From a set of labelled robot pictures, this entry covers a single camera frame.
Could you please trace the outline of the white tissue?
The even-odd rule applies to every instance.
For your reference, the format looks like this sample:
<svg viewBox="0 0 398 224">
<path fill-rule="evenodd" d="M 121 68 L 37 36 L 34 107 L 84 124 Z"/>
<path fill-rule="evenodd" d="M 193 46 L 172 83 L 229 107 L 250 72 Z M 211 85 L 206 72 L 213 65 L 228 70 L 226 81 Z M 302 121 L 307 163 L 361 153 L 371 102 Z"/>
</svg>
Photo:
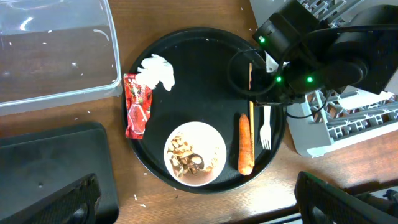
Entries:
<svg viewBox="0 0 398 224">
<path fill-rule="evenodd" d="M 174 69 L 171 63 L 160 55 L 152 54 L 141 62 L 135 76 L 136 83 L 145 85 L 154 90 L 159 82 L 167 91 L 171 91 L 175 85 Z"/>
</svg>

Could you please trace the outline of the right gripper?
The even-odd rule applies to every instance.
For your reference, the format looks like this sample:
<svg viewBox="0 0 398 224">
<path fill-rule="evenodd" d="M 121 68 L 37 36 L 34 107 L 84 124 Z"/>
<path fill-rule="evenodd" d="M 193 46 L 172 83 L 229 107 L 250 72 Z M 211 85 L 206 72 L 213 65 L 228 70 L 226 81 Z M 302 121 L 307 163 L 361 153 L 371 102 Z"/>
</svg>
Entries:
<svg viewBox="0 0 398 224">
<path fill-rule="evenodd" d="M 252 36 L 277 65 L 273 72 L 256 70 L 252 99 L 260 105 L 302 102 L 305 94 L 323 88 L 315 31 L 323 28 L 298 1 L 273 13 Z"/>
</svg>

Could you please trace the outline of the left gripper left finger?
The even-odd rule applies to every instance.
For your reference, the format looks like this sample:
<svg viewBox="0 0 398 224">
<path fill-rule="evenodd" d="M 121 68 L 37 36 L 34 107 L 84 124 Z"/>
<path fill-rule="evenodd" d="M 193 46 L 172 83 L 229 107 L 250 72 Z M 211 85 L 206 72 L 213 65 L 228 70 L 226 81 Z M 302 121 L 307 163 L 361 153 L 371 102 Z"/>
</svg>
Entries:
<svg viewBox="0 0 398 224">
<path fill-rule="evenodd" d="M 97 175 L 91 173 L 1 223 L 95 223 L 100 198 Z"/>
</svg>

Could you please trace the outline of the red snack wrapper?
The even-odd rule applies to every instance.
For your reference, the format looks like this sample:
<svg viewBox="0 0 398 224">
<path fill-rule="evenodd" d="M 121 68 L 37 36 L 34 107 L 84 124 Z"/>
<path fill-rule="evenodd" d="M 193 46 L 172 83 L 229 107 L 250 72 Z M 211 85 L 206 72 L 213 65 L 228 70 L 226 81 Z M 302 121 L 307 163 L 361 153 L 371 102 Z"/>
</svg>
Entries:
<svg viewBox="0 0 398 224">
<path fill-rule="evenodd" d="M 152 90 L 147 85 L 139 84 L 136 76 L 131 73 L 125 73 L 123 76 L 127 112 L 125 135 L 130 139 L 144 137 L 152 106 Z"/>
</svg>

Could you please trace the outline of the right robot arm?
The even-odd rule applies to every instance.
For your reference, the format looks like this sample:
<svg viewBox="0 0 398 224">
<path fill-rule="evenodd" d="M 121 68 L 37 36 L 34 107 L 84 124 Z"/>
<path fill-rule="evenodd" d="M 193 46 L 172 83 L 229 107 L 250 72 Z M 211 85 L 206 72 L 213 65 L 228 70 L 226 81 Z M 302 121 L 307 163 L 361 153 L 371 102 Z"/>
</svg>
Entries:
<svg viewBox="0 0 398 224">
<path fill-rule="evenodd" d="M 311 91 L 341 93 L 347 86 L 380 94 L 397 71 L 395 5 L 369 7 L 332 28 L 291 1 L 253 38 L 277 64 L 264 77 L 254 75 L 252 99 L 259 104 L 301 103 Z"/>
</svg>

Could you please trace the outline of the orange carrot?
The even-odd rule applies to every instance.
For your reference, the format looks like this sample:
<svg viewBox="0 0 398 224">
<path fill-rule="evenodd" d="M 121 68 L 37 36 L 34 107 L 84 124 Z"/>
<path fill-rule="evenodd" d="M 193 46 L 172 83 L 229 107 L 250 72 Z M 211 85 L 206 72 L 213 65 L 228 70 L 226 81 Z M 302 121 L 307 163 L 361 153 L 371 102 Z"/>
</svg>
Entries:
<svg viewBox="0 0 398 224">
<path fill-rule="evenodd" d="M 254 149 L 251 143 L 249 119 L 245 114 L 239 118 L 239 157 L 238 171 L 242 175 L 250 175 L 254 168 Z"/>
</svg>

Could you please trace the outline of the white plastic fork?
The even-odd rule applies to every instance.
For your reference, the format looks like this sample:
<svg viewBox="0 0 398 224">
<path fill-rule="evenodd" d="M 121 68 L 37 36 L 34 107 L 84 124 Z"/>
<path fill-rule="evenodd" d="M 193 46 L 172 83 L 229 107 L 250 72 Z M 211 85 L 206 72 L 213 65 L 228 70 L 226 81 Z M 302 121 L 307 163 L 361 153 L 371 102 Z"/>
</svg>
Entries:
<svg viewBox="0 0 398 224">
<path fill-rule="evenodd" d="M 271 126 L 270 126 L 270 115 L 271 115 L 271 107 L 264 106 L 264 123 L 260 128 L 260 140 L 262 144 L 262 148 L 265 150 L 271 150 Z"/>
</svg>

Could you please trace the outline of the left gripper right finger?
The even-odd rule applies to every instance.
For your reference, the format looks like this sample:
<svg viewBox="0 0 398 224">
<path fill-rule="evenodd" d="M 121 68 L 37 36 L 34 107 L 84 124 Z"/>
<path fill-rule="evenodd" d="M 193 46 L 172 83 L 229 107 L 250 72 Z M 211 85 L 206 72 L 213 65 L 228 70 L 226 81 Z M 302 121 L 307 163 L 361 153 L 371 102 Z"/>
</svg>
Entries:
<svg viewBox="0 0 398 224">
<path fill-rule="evenodd" d="M 397 224 L 397 191 L 382 197 L 350 195 L 308 172 L 300 172 L 294 190 L 304 223 Z"/>
</svg>

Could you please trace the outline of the white bowl with food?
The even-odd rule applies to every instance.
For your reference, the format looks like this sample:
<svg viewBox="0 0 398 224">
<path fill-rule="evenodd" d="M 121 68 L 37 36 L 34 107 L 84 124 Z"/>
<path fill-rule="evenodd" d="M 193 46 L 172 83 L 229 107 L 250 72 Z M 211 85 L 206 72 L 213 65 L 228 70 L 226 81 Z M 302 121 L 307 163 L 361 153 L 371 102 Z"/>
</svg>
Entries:
<svg viewBox="0 0 398 224">
<path fill-rule="evenodd" d="M 221 134 L 202 122 L 175 128 L 164 146 L 164 162 L 179 183 L 201 187 L 214 181 L 226 164 L 227 150 Z"/>
</svg>

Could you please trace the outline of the wooden chopstick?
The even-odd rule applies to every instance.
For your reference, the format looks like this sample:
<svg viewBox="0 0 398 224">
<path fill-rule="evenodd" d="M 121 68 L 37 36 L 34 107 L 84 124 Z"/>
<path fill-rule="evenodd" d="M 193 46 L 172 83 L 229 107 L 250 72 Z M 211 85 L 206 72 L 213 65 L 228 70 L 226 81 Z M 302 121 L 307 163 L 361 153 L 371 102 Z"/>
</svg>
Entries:
<svg viewBox="0 0 398 224">
<path fill-rule="evenodd" d="M 249 63 L 249 86 L 248 89 L 251 90 L 251 82 L 252 82 L 252 63 Z M 250 134 L 251 134 L 251 165 L 254 167 L 254 153 L 255 153 L 255 146 L 254 146 L 254 103 L 249 100 L 249 125 L 250 125 Z"/>
</svg>

